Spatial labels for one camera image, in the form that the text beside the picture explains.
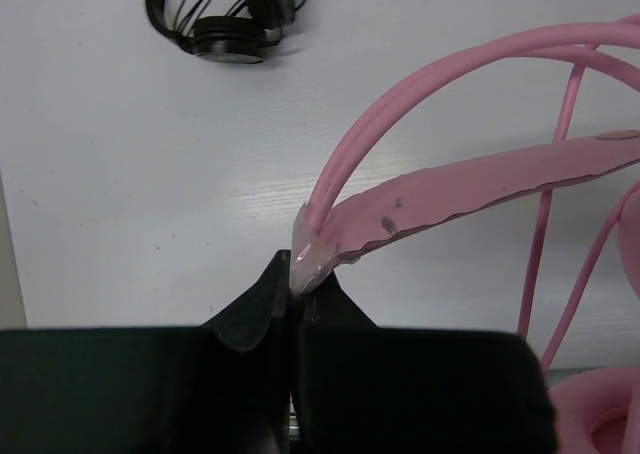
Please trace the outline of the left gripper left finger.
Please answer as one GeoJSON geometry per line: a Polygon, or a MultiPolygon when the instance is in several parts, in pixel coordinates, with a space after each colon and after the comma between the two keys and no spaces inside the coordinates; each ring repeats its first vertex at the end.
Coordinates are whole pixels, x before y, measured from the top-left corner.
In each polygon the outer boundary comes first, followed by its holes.
{"type": "Polygon", "coordinates": [[[215,337],[199,388],[203,453],[287,453],[290,252],[203,327],[215,337]]]}

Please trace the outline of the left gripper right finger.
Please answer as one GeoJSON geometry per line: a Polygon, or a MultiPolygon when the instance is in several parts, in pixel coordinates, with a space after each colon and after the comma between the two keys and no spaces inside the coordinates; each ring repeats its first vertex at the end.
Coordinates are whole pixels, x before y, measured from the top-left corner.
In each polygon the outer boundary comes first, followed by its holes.
{"type": "Polygon", "coordinates": [[[555,410],[519,336],[377,326],[328,277],[297,329],[306,453],[554,453],[555,410]]]}

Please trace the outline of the pink headphones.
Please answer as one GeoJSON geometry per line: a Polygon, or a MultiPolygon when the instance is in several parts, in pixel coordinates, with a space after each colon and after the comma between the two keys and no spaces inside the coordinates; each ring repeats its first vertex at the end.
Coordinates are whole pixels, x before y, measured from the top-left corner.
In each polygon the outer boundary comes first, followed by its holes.
{"type": "MultiPolygon", "coordinates": [[[[517,333],[526,338],[554,189],[639,163],[639,130],[565,140],[585,69],[639,92],[639,68],[599,52],[639,50],[639,14],[614,22],[558,24],[502,37],[441,58],[381,96],[353,124],[323,168],[292,231],[289,288],[312,291],[341,264],[493,205],[541,192],[517,333]],[[516,57],[573,65],[551,143],[425,168],[333,207],[346,181],[382,136],[418,103],[490,63],[516,57]]],[[[614,230],[626,278],[639,298],[639,181],[618,201],[594,240],[545,348],[546,373],[570,327],[602,249],[614,230]]],[[[601,368],[551,389],[559,408],[560,453],[639,453],[639,366],[601,368]]]]}

